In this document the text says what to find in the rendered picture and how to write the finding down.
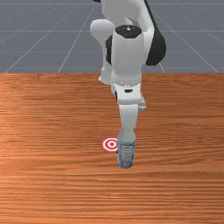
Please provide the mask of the clear plastic bottle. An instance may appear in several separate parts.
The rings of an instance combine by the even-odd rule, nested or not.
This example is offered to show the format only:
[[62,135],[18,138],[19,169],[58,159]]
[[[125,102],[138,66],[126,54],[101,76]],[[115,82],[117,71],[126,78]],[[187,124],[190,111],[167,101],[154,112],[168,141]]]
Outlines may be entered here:
[[136,135],[133,131],[121,129],[117,136],[117,164],[121,168],[130,168],[135,159]]

